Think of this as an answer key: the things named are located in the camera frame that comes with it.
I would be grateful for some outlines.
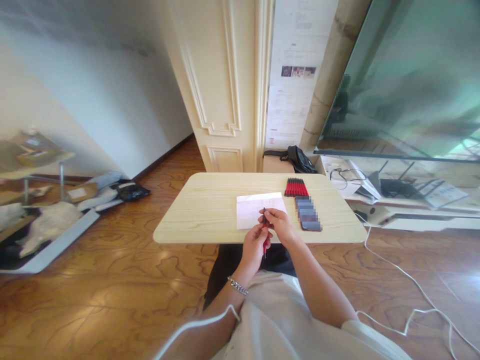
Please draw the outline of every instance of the television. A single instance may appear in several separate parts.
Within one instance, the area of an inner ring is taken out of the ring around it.
[[[315,153],[480,163],[480,1],[372,0]]]

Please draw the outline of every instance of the white cable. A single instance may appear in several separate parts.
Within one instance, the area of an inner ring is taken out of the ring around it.
[[[163,347],[160,349],[159,352],[156,353],[156,355],[153,357],[153,360],[159,360],[162,358],[163,355],[165,355],[165,353],[167,352],[167,350],[169,349],[169,347],[173,344],[173,342],[179,337],[179,335],[181,333],[183,333],[185,330],[188,330],[188,329],[191,329],[191,328],[198,328],[198,327],[201,327],[201,326],[205,326],[205,325],[210,325],[210,324],[213,324],[215,322],[217,322],[218,320],[221,320],[223,319],[223,317],[225,315],[227,315],[227,313],[229,312],[229,310],[231,310],[233,312],[233,315],[235,315],[236,319],[238,321],[240,321],[240,317],[239,315],[237,314],[237,312],[235,311],[234,309],[234,306],[232,304],[228,305],[225,309],[224,312],[222,312],[220,315],[217,315],[217,316],[214,316],[214,317],[210,317],[208,319],[204,319],[204,320],[196,320],[196,321],[190,321],[190,322],[187,322],[186,324],[184,324],[183,326],[181,326],[177,331],[175,331],[175,333],[170,336],[170,338],[168,339],[168,341],[165,343],[165,345],[163,345]]]
[[[368,231],[366,233],[366,239],[365,239],[365,242],[363,243],[363,245],[365,246],[365,249],[367,249],[369,252],[371,252],[372,254],[378,256],[380,259],[382,259],[383,261],[389,263],[390,265],[393,265],[394,267],[396,267],[398,270],[400,270],[402,273],[404,273],[409,279],[411,279],[415,285],[418,287],[418,289],[420,290],[420,292],[422,293],[422,295],[425,297],[426,301],[433,307],[433,309],[429,309],[429,310],[420,310],[420,309],[414,309],[410,316],[408,317],[408,320],[406,321],[406,324],[405,324],[405,330],[404,331],[398,331],[398,330],[395,330],[394,328],[391,328],[391,327],[388,327],[388,326],[385,326],[381,323],[379,323],[377,320],[375,320],[373,317],[371,317],[370,315],[366,314],[365,312],[363,311],[357,311],[356,313],[357,314],[363,314],[365,315],[366,317],[368,317],[370,320],[372,320],[373,322],[375,322],[376,324],[380,325],[382,328],[385,328],[385,329],[388,329],[390,331],[393,331],[397,334],[400,334],[400,335],[403,335],[403,336],[407,336],[407,332],[409,331],[409,326],[410,326],[410,322],[412,322],[413,318],[414,318],[414,315],[415,313],[423,313],[423,314],[428,314],[428,313],[432,313],[432,312],[437,312],[439,313],[447,322],[448,322],[448,325],[449,325],[449,328],[448,328],[448,350],[450,350],[450,354],[451,356],[455,359],[455,360],[458,360],[457,357],[455,356],[454,354],[454,350],[452,348],[452,328],[456,331],[456,333],[458,334],[458,336],[460,336],[463,341],[465,341],[468,345],[470,345],[470,347],[477,353],[480,355],[480,350],[478,348],[475,347],[475,345],[473,345],[470,341],[468,341],[461,333],[460,331],[457,329],[457,327],[455,326],[455,324],[449,319],[449,317],[447,315],[445,315],[443,312],[441,312],[435,305],[434,303],[432,302],[432,300],[430,300],[430,298],[427,296],[427,294],[425,293],[425,291],[422,289],[422,287],[420,286],[420,284],[417,282],[417,280],[415,280],[412,276],[410,276],[409,274],[407,274],[400,266],[398,265],[395,265],[393,262],[391,261],[388,261],[386,258],[384,258],[383,256],[380,256],[379,254],[377,254],[375,251],[373,250],[370,250],[369,247],[367,246],[367,241],[369,239],[369,236],[370,236],[370,231],[372,230],[372,225],[370,225],[370,223],[368,221],[366,221],[363,217],[361,217],[359,214],[355,213],[355,215],[361,219],[365,224],[368,225]]]

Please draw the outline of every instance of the photo on poster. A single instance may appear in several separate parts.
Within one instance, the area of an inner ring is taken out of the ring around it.
[[[281,76],[283,78],[291,78],[292,77],[292,68],[293,68],[293,66],[282,66],[281,67]]]
[[[303,66],[294,66],[291,74],[292,78],[302,78],[304,76],[305,68]]]
[[[315,77],[315,70],[317,70],[316,67],[306,67],[303,71],[303,77],[305,79],[313,79]]]

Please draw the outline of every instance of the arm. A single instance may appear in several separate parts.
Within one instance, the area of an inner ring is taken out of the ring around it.
[[[299,237],[289,216],[273,208],[267,209],[265,216],[270,229],[275,230],[280,242],[290,253],[311,315],[337,328],[341,328],[347,320],[358,320],[352,304]]]
[[[270,247],[273,235],[262,225],[254,226],[243,242],[240,264],[231,277],[244,288],[248,288],[257,273],[263,255],[263,244]],[[212,303],[205,309],[199,320],[209,319],[225,311],[232,304],[240,313],[245,296],[229,282],[222,288]],[[212,324],[185,331],[166,353],[168,359],[211,359],[230,340],[237,319],[229,311],[221,320]]]

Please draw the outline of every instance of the white shirt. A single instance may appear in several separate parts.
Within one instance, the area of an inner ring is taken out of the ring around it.
[[[312,317],[296,277],[259,271],[230,342],[213,359],[411,360],[393,341],[358,320],[341,329]]]

